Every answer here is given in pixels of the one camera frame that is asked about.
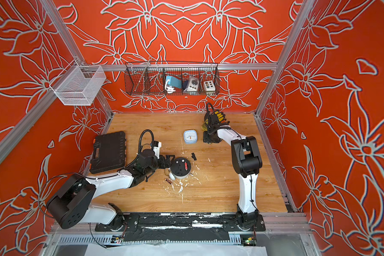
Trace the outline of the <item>white twin-bell alarm clock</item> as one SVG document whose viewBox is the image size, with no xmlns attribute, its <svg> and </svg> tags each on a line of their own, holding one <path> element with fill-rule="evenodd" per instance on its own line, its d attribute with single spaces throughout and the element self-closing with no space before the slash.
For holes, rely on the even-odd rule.
<svg viewBox="0 0 384 256">
<path fill-rule="evenodd" d="M 188 164 L 188 171 L 185 170 L 185 162 Z M 177 157 L 171 164 L 169 177 L 171 180 L 185 179 L 189 176 L 191 170 L 192 165 L 187 158 Z"/>
</svg>

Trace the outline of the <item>light blue square alarm clock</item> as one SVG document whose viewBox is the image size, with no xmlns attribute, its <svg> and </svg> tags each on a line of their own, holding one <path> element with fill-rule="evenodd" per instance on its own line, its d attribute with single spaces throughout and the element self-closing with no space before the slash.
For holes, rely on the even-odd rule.
<svg viewBox="0 0 384 256">
<path fill-rule="evenodd" d="M 195 130 L 186 130 L 183 133 L 183 139 L 186 144 L 195 144 L 198 141 L 198 134 Z"/>
</svg>

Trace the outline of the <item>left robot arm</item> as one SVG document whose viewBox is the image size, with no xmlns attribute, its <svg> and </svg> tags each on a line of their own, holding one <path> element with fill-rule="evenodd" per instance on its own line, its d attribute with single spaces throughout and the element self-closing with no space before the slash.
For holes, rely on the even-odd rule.
<svg viewBox="0 0 384 256">
<path fill-rule="evenodd" d="M 142 145 L 146 133 L 153 134 L 150 129 L 141 133 L 136 156 L 128 164 L 124 162 L 127 149 L 124 132 L 96 137 L 93 150 L 100 150 L 100 155 L 93 155 L 91 164 L 95 170 L 89 176 L 73 173 L 46 204 L 46 209 L 62 229 L 80 223 L 102 225 L 112 231 L 128 226 L 118 206 L 98 204 L 93 200 L 113 191 L 133 188 L 147 182 L 157 170 L 171 167 L 175 156 L 162 155 L 162 144 L 153 135 L 146 147 Z"/>
</svg>

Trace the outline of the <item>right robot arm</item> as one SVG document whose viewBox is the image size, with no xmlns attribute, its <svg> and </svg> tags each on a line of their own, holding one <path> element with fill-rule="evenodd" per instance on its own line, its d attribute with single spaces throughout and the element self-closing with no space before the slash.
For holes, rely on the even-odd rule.
<svg viewBox="0 0 384 256">
<path fill-rule="evenodd" d="M 241 230 L 255 228 L 259 210 L 256 203 L 256 186 L 262 158 L 254 136 L 246 137 L 230 126 L 224 112 L 218 111 L 211 103 L 206 104 L 203 141 L 207 144 L 226 142 L 231 148 L 231 162 L 239 176 L 240 196 L 237 212 L 233 219 Z"/>
</svg>

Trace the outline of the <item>yellow work glove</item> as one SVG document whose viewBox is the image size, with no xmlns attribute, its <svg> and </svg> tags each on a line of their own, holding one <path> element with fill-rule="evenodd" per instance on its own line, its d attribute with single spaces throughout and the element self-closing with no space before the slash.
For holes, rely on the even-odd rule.
<svg viewBox="0 0 384 256">
<path fill-rule="evenodd" d="M 226 115 L 223 112 L 215 111 L 213 112 L 213 126 L 205 127 L 203 123 L 201 128 L 205 132 L 215 132 L 221 126 L 228 125 L 228 124 L 229 122 L 226 119 Z"/>
</svg>

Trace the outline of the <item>white button box in basket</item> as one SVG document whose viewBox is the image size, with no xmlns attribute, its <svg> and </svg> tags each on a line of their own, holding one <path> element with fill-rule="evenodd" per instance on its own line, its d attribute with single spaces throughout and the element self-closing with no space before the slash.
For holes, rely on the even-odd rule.
<svg viewBox="0 0 384 256">
<path fill-rule="evenodd" d="M 203 88 L 207 95 L 214 95 L 216 92 L 216 87 L 212 80 L 204 81 Z"/>
</svg>

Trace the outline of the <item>black plastic tool case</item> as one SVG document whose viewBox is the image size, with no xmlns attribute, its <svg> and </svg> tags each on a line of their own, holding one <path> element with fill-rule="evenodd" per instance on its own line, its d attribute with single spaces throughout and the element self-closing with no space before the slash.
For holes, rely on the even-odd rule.
<svg viewBox="0 0 384 256">
<path fill-rule="evenodd" d="M 125 167 L 127 140 L 124 131 L 103 134 L 95 137 L 90 161 L 90 173 L 95 175 Z"/>
</svg>

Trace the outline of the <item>white grey device in basket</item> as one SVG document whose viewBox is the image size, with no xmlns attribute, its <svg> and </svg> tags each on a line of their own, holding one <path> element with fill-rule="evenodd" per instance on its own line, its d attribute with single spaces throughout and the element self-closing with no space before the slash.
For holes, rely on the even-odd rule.
<svg viewBox="0 0 384 256">
<path fill-rule="evenodd" d="M 196 93 L 199 90 L 199 79 L 190 76 L 188 81 L 184 82 L 183 87 L 184 92 Z"/>
</svg>

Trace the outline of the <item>blue white item in basket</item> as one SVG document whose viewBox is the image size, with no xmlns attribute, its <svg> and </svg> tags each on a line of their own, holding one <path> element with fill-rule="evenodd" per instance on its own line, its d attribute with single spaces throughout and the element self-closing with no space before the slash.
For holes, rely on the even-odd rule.
<svg viewBox="0 0 384 256">
<path fill-rule="evenodd" d="M 167 93 L 172 94 L 176 89 L 182 88 L 182 81 L 174 76 L 167 75 L 164 81 L 164 88 Z"/>
</svg>

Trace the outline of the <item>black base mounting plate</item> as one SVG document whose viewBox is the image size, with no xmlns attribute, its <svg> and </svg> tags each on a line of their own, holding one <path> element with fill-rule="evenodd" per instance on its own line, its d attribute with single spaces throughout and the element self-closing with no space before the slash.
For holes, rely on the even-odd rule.
<svg viewBox="0 0 384 256">
<path fill-rule="evenodd" d="M 95 232 L 111 233 L 113 243 L 201 242 L 243 244 L 265 231 L 263 216 L 238 225 L 235 214 L 225 213 L 129 213 L 117 224 L 97 224 Z"/>
</svg>

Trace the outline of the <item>clear plastic wall bin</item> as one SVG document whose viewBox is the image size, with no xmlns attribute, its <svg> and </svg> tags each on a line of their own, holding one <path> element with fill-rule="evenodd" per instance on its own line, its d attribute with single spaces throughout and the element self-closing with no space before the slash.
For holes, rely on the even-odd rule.
<svg viewBox="0 0 384 256">
<path fill-rule="evenodd" d="M 50 88 L 65 106 L 90 106 L 105 80 L 101 66 L 91 66 L 89 71 L 72 66 Z"/>
</svg>

